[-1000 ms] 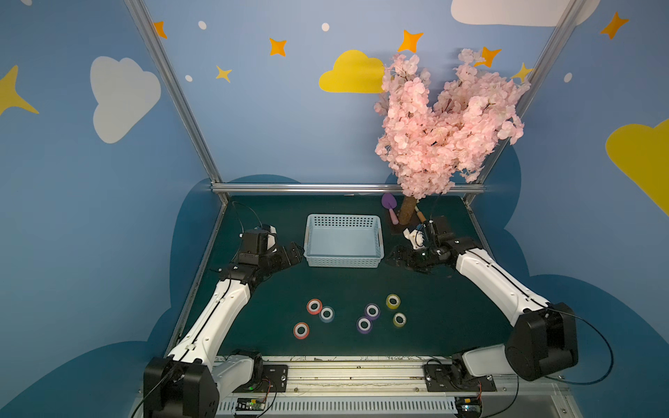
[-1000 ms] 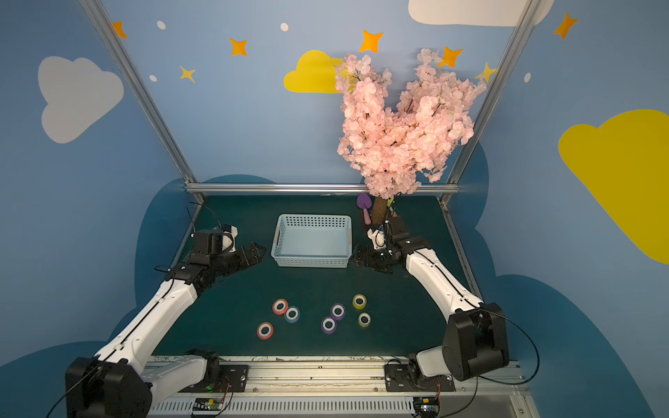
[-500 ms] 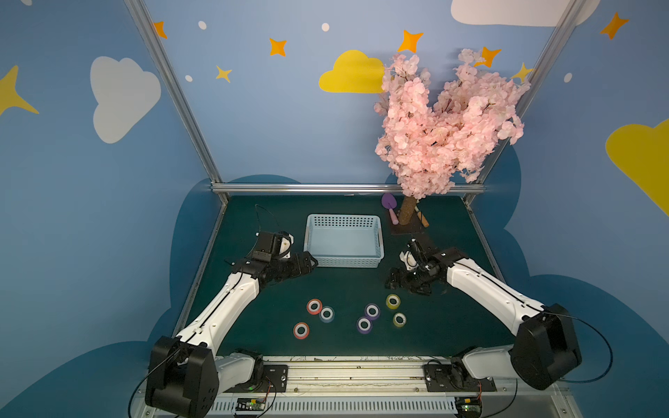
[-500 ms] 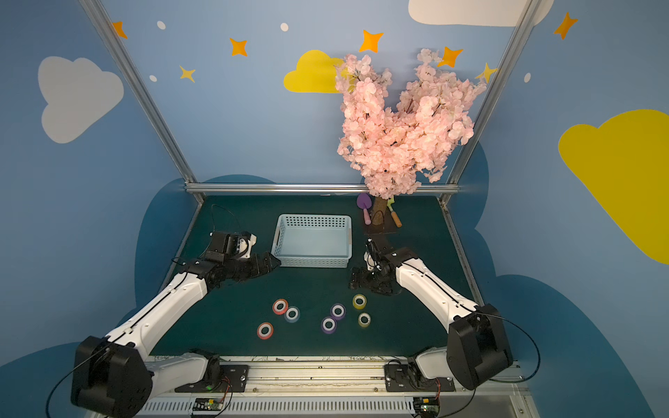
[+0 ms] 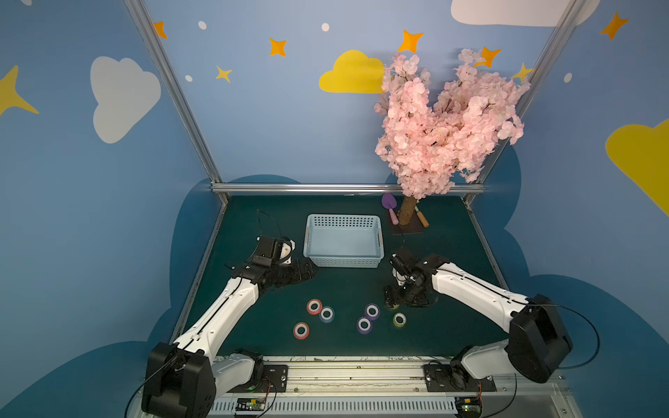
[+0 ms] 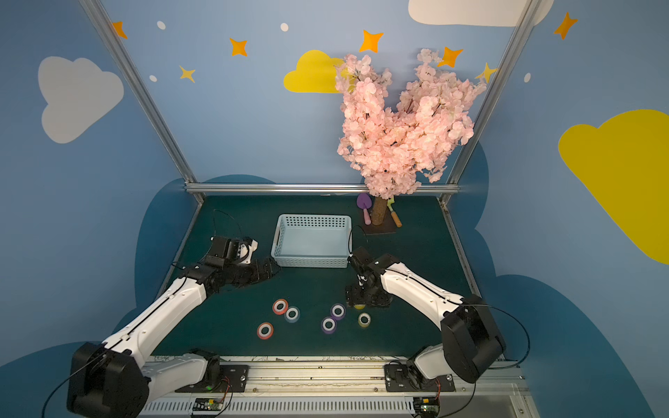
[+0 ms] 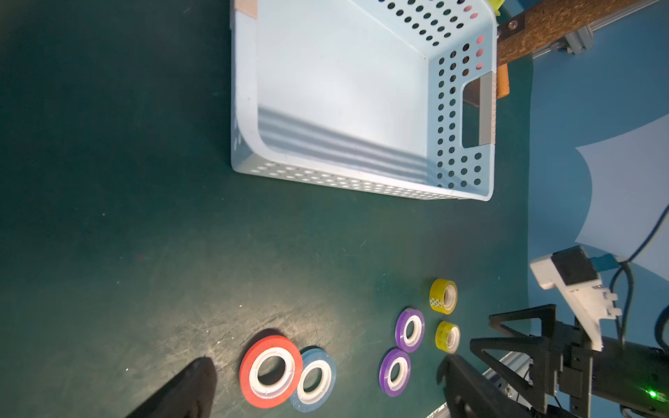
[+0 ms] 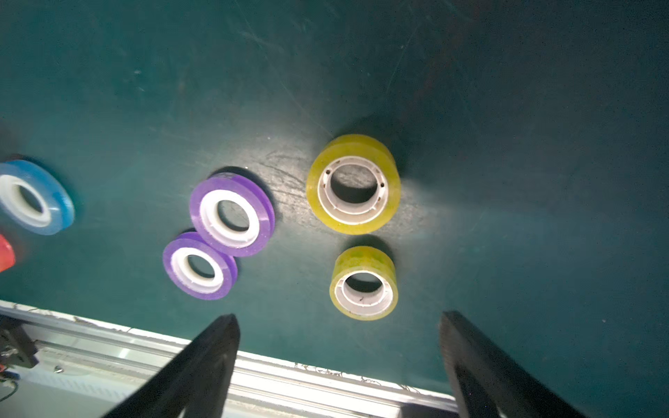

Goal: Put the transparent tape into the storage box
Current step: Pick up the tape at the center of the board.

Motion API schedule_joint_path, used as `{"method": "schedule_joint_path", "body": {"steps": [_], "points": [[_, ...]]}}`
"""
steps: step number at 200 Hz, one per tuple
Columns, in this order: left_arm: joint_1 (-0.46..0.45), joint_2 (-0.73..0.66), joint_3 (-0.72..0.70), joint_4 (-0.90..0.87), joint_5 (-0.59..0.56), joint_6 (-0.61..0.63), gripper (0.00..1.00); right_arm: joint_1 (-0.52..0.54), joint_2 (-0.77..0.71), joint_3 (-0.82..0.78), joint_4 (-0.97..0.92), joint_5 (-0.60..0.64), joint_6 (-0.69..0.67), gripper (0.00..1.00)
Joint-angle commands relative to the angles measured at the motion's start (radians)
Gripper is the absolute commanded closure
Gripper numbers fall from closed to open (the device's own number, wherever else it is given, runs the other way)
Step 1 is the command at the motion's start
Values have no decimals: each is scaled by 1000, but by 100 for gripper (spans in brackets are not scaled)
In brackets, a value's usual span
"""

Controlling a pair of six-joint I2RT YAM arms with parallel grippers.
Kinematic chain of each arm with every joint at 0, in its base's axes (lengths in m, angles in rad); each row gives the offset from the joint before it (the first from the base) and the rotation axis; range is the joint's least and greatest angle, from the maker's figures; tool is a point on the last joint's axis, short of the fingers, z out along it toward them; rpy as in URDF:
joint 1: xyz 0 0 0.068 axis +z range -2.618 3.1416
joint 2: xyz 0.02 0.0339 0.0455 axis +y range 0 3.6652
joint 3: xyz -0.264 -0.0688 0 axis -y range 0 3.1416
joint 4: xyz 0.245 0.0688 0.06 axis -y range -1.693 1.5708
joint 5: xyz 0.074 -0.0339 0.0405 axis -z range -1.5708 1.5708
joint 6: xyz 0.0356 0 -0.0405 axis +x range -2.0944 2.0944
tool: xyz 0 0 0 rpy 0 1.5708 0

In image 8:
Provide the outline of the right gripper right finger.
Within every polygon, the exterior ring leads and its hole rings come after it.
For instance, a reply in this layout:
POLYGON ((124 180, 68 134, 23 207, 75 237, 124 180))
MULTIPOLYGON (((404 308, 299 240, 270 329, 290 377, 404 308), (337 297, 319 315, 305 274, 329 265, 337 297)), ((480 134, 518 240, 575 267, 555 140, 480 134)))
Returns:
POLYGON ((461 417, 581 417, 458 311, 442 314, 440 348, 461 417))

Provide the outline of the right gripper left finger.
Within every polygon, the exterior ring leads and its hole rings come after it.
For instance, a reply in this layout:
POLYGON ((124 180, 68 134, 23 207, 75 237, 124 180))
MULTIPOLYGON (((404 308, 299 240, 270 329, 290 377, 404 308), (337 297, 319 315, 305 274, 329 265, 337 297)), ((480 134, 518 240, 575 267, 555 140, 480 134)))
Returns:
POLYGON ((221 315, 107 417, 221 417, 240 346, 235 315, 221 315))

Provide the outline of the red tape roll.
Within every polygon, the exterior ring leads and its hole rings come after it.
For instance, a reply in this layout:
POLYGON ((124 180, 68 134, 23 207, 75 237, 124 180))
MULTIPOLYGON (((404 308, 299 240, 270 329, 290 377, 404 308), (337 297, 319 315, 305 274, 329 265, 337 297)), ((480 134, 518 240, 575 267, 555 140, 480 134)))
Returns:
POLYGON ((4 272, 16 264, 16 255, 13 246, 3 236, 0 235, 0 272, 4 272))

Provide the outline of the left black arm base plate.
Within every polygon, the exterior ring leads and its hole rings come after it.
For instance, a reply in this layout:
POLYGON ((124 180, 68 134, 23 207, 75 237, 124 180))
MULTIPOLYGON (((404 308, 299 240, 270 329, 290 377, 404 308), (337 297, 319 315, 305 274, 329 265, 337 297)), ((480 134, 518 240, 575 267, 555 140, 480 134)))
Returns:
POLYGON ((38 365, 38 349, 20 320, 1 316, 1 370, 9 367, 33 369, 38 365))

